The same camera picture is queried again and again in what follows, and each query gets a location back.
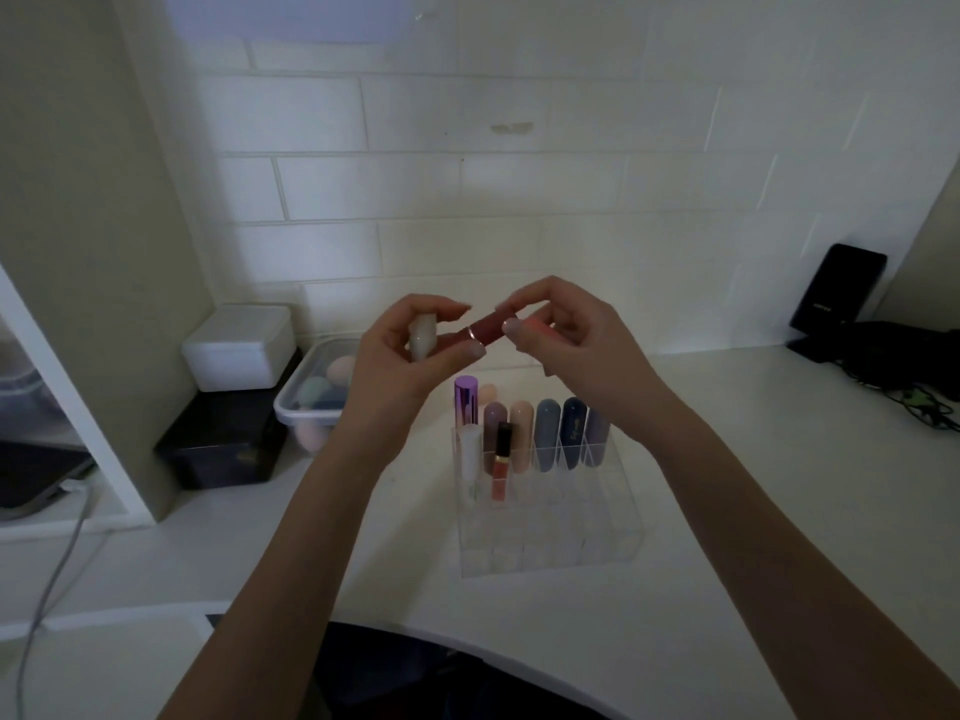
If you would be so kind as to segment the mauve lipstick tube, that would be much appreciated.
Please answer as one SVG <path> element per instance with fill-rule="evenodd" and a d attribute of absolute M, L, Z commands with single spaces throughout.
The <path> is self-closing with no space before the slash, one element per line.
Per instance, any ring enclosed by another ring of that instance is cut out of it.
<path fill-rule="evenodd" d="M 494 400 L 484 406 L 482 448 L 484 471 L 487 475 L 494 474 L 499 424 L 507 422 L 508 410 L 503 403 Z"/>

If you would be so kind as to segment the grey blue lipstick tube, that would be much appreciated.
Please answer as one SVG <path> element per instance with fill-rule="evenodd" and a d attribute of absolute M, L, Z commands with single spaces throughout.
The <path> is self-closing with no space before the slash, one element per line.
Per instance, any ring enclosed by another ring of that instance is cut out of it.
<path fill-rule="evenodd" d="M 541 473 L 554 469 L 561 418 L 562 407 L 557 400 L 545 398 L 536 405 L 533 443 L 535 463 Z"/>

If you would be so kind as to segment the clear plastic sponge container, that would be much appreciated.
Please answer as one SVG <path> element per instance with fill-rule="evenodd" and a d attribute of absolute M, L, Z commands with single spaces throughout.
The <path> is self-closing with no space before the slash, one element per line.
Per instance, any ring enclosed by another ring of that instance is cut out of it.
<path fill-rule="evenodd" d="M 322 412 L 317 410 L 297 410 L 296 393 L 301 383 L 309 376 L 326 377 L 330 362 L 343 355 L 357 355 L 360 345 L 359 336 L 331 337 L 317 341 L 307 349 L 292 375 L 282 386 L 273 401 L 275 415 L 285 425 L 298 446 L 309 454 L 318 453 L 330 437 L 333 427 L 339 422 L 342 411 Z M 331 386 L 349 394 L 350 388 Z"/>

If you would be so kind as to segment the dark laptop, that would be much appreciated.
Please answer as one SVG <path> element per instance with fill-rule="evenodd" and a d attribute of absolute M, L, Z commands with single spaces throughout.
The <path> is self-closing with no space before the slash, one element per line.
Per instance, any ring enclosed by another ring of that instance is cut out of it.
<path fill-rule="evenodd" d="M 88 451 L 0 439 L 0 522 L 22 520 L 57 502 L 64 483 L 95 467 Z"/>

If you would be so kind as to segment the white lidded box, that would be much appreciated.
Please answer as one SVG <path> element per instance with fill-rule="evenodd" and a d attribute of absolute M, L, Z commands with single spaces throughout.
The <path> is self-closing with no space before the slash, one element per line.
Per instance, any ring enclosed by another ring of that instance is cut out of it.
<path fill-rule="evenodd" d="M 292 313 L 283 305 L 223 304 L 181 345 L 204 393 L 273 388 L 295 351 Z"/>

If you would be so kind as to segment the peach lipstick tube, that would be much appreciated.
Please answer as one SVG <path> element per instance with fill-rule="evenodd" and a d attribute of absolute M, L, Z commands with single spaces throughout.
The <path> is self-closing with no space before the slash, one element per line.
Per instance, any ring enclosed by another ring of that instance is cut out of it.
<path fill-rule="evenodd" d="M 517 400 L 510 405 L 511 425 L 510 464 L 513 474 L 527 472 L 531 465 L 531 450 L 535 411 L 527 400 Z"/>

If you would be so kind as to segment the dark red lipstick tube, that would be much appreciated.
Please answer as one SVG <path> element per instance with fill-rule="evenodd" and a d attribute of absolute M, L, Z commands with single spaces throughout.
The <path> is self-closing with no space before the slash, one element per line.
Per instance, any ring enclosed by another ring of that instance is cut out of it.
<path fill-rule="evenodd" d="M 455 346 L 462 342 L 475 341 L 486 348 L 504 336 L 504 323 L 516 317 L 516 311 L 496 309 L 452 334 L 453 338 L 448 345 Z"/>

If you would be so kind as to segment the white lipstick cap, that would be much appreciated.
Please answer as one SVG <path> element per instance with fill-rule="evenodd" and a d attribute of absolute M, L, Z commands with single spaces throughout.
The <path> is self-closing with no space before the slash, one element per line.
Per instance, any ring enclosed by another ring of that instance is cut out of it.
<path fill-rule="evenodd" d="M 417 314 L 409 324 L 408 350 L 414 363 L 424 362 L 436 349 L 437 314 Z"/>

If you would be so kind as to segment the dark blue lipstick tube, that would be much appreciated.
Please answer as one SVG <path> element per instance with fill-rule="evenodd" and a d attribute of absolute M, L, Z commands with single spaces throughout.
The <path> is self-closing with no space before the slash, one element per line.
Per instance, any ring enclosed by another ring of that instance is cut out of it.
<path fill-rule="evenodd" d="M 568 471 L 574 471 L 581 461 L 582 445 L 589 417 L 589 407 L 576 396 L 566 399 L 561 408 L 558 430 L 559 451 Z"/>

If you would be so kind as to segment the person's left hand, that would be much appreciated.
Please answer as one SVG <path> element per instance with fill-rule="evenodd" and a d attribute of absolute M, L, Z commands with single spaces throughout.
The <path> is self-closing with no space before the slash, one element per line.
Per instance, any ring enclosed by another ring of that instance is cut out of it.
<path fill-rule="evenodd" d="M 446 382 L 421 384 L 420 362 L 413 362 L 406 349 L 409 325 L 416 315 L 425 313 L 435 313 L 440 323 L 456 322 L 471 308 L 444 296 L 420 293 L 390 305 L 361 338 L 336 433 L 380 465 L 395 459 L 426 399 Z"/>

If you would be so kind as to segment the white shelf unit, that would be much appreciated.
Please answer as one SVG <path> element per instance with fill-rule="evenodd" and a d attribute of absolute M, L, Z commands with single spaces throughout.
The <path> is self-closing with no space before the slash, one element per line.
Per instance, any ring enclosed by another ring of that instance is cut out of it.
<path fill-rule="evenodd" d="M 158 524 L 138 487 L 123 466 L 119 452 L 97 425 L 93 412 L 68 375 L 14 280 L 0 265 L 0 321 L 37 368 L 69 423 L 51 435 L 57 447 L 83 447 L 94 466 L 67 485 L 64 496 L 27 517 L 0 523 L 0 544 L 66 537 L 80 532 L 102 534 L 139 530 Z"/>

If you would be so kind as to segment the orange lip gloss black cap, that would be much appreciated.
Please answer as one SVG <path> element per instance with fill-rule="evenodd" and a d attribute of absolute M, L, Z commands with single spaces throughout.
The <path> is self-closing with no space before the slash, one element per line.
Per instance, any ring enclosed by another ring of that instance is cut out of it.
<path fill-rule="evenodd" d="M 491 464 L 490 498 L 503 503 L 507 498 L 507 485 L 512 465 L 513 424 L 501 421 L 497 425 L 493 462 Z"/>

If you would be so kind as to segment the white lip balm tube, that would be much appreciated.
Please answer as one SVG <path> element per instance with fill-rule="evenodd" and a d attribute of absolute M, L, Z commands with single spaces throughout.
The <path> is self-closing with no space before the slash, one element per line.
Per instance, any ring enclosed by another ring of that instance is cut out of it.
<path fill-rule="evenodd" d="M 483 468 L 483 427 L 465 423 L 457 429 L 457 464 L 463 504 L 472 505 L 478 496 L 479 476 Z"/>

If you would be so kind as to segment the black bag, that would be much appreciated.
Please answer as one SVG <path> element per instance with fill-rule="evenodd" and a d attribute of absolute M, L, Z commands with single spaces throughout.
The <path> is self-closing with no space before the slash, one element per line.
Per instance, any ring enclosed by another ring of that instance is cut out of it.
<path fill-rule="evenodd" d="M 938 331 L 890 321 L 861 321 L 843 331 L 837 365 L 882 390 L 929 387 L 960 402 L 960 328 Z"/>

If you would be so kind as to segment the person's left forearm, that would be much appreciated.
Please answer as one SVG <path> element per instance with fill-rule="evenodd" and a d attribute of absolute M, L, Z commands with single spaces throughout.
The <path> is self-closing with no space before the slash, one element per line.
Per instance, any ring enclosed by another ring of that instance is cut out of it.
<path fill-rule="evenodd" d="M 342 422 L 157 720 L 297 720 L 362 520 L 409 428 Z"/>

